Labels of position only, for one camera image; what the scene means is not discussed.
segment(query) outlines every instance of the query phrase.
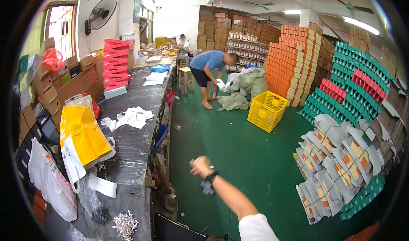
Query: black shorts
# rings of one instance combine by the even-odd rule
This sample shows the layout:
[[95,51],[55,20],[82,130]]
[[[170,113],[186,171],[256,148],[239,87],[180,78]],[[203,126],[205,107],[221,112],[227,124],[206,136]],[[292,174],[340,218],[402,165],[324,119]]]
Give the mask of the black shorts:
[[190,67],[190,70],[192,71],[193,77],[195,77],[197,84],[199,84],[199,86],[205,88],[207,87],[207,82],[208,81],[212,81],[205,73],[205,71],[201,71],[195,68]]

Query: man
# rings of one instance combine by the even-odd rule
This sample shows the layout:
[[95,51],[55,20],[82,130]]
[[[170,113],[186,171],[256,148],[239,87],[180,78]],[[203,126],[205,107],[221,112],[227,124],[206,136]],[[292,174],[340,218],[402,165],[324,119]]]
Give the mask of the man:
[[179,48],[180,49],[180,53],[179,53],[179,58],[180,59],[187,59],[189,58],[187,53],[192,53],[193,50],[190,48],[190,44],[189,41],[187,40],[187,37],[184,34],[181,34],[179,37],[180,40],[180,45],[175,46],[175,48]]
[[[222,77],[222,70],[225,65],[235,65],[238,63],[239,58],[237,54],[230,53],[225,54],[222,51],[207,51],[202,54],[197,55],[190,62],[190,70],[195,77],[197,84],[200,86],[200,92],[202,94],[202,105],[211,110],[212,106],[207,102],[213,98],[209,94],[210,85],[213,84],[217,86],[217,80]],[[217,76],[213,78],[210,70],[217,68]]]
[[256,207],[240,190],[210,169],[208,157],[198,157],[192,163],[190,172],[212,182],[212,187],[219,197],[237,215],[241,241],[278,241],[268,225],[267,218],[258,213]]

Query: yellow plastic crate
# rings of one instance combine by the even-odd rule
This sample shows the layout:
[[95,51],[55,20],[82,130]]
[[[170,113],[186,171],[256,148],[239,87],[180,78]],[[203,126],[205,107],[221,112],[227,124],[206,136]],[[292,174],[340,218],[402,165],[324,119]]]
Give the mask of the yellow plastic crate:
[[283,116],[287,99],[270,91],[253,98],[247,120],[270,133]]

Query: bare foot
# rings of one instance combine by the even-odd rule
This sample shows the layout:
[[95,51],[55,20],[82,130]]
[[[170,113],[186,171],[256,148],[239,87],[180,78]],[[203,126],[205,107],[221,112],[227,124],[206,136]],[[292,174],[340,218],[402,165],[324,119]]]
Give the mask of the bare foot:
[[202,105],[203,107],[205,107],[206,109],[211,110],[212,106],[207,102],[207,101],[202,101]]

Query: yellow bag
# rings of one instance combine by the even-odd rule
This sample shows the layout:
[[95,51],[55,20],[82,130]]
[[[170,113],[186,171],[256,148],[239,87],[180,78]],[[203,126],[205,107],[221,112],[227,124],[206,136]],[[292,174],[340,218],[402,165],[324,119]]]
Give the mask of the yellow bag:
[[61,148],[64,148],[66,140],[72,143],[69,147],[75,147],[70,154],[76,153],[83,166],[111,151],[88,105],[63,107],[60,125]]

